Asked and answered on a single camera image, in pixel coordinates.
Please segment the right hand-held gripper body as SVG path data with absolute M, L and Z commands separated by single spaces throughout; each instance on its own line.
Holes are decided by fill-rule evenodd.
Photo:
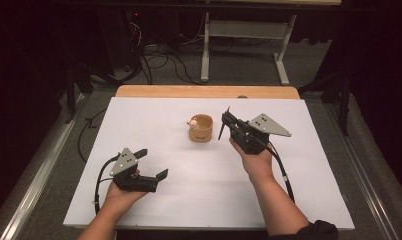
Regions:
M 235 130 L 230 129 L 230 134 L 246 154 L 261 153 L 268 146 L 271 135 L 291 137 L 287 129 L 264 113 L 244 122 L 245 126 L 236 126 Z

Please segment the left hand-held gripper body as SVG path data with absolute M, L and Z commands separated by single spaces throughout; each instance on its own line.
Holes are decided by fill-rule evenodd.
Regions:
M 124 148 L 118 154 L 116 163 L 110 171 L 110 176 L 120 190 L 133 192 L 155 192 L 158 181 L 156 177 L 142 176 L 138 170 L 139 159 L 129 148 Z

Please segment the black makeup brush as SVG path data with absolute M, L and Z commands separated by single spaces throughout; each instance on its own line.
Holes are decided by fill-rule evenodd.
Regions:
M 219 134 L 218 134 L 218 140 L 221 139 L 223 131 L 224 131 L 224 128 L 226 126 L 228 126 L 228 113 L 229 113 L 229 110 L 230 110 L 230 106 L 222 113 L 222 116 L 221 116 L 222 124 L 221 124 L 220 131 L 219 131 Z

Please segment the wooden cup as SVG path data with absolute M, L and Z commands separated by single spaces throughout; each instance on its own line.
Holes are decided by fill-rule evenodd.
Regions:
M 189 139 L 197 143 L 207 143 L 212 138 L 213 119 L 209 115 L 194 115 L 188 122 Z

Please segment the person's left hand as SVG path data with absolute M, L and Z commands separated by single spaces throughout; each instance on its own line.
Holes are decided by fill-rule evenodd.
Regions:
M 124 214 L 146 195 L 146 192 L 120 190 L 114 182 L 111 182 L 102 209 L 109 213 Z

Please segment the person's right hand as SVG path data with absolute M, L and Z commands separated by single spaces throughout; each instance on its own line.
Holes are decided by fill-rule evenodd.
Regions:
M 229 142 L 240 155 L 243 168 L 253 184 L 265 183 L 274 179 L 270 152 L 263 150 L 257 155 L 250 155 L 246 154 L 233 139 L 229 139 Z

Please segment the wooden table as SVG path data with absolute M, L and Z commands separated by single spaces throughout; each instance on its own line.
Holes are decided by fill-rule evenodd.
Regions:
M 289 86 L 125 85 L 118 88 L 116 96 L 142 98 L 300 99 L 297 89 Z

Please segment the white board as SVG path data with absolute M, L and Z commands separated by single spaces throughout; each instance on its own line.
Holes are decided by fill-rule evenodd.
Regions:
M 224 128 L 221 115 L 242 120 L 265 113 L 291 133 L 273 136 L 282 161 L 274 164 L 281 186 L 290 185 L 295 202 L 310 221 L 325 220 L 341 230 L 354 223 L 324 153 L 306 103 L 288 99 L 111 99 L 64 223 L 83 227 L 95 216 L 94 204 L 105 198 L 107 183 L 99 176 L 110 171 L 107 160 L 124 148 L 147 149 L 139 168 L 145 176 L 167 169 L 156 192 L 138 201 L 120 221 L 122 228 L 261 229 L 264 221 L 240 156 Z M 189 139 L 187 122 L 197 114 L 213 119 L 207 143 Z

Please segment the white metal desk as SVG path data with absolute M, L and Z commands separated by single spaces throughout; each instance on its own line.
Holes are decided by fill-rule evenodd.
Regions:
M 212 6 L 217 3 L 259 4 L 261 7 L 331 7 L 339 6 L 342 0 L 205 0 Z M 260 22 L 248 20 L 211 20 L 210 12 L 204 14 L 204 46 L 201 62 L 200 79 L 209 81 L 210 68 L 210 39 L 212 37 L 248 38 L 280 40 L 281 46 L 277 52 L 272 53 L 273 61 L 282 85 L 289 85 L 289 79 L 283 63 L 289 39 L 295 26 L 297 14 L 290 14 L 286 21 Z

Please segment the black stand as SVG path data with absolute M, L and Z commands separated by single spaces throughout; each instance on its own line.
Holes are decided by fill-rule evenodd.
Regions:
M 337 70 L 298 88 L 297 91 L 299 95 L 307 92 L 321 91 L 321 100 L 323 103 L 338 103 L 338 124 L 342 133 L 347 136 L 350 85 L 351 74 L 347 71 Z
M 90 81 L 89 73 L 84 64 L 70 64 L 66 71 L 66 96 L 67 96 L 67 118 L 69 124 L 76 112 L 76 94 L 75 88 L 78 88 L 82 94 L 93 92 L 93 86 Z

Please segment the person's dark sleeve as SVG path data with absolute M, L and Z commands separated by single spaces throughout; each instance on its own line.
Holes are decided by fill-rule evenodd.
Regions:
M 266 240 L 338 240 L 339 231 L 334 224 L 317 220 L 295 234 L 269 236 Z

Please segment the black device with red light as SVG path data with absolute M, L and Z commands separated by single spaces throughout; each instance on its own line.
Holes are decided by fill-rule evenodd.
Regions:
M 114 70 L 130 72 L 138 65 L 141 50 L 139 29 L 131 23 L 127 12 L 121 9 L 98 11 L 100 25 Z

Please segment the aluminium floor rail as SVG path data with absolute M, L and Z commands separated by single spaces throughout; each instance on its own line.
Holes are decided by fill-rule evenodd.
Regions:
M 326 112 L 332 119 L 332 123 L 336 128 L 340 139 L 344 145 L 345 150 L 349 155 L 349 162 L 354 171 L 356 181 L 361 189 L 361 192 L 365 198 L 367 206 L 377 224 L 379 231 L 384 240 L 399 240 L 398 234 L 395 231 L 393 224 L 391 223 L 385 207 L 375 191 L 365 169 L 363 168 L 360 159 L 355 152 L 354 146 L 339 127 L 338 114 L 333 105 L 325 105 Z
M 61 151 L 76 123 L 76 116 L 81 112 L 88 99 L 87 94 L 80 93 L 75 101 L 75 112 L 69 114 L 66 109 L 60 115 L 59 120 L 54 124 L 35 157 L 40 161 L 31 182 L 26 188 L 20 203 L 14 214 L 6 225 L 0 240 L 16 240 L 23 229 L 26 221 L 35 208 L 46 183 L 52 173 L 54 166 L 61 154 Z

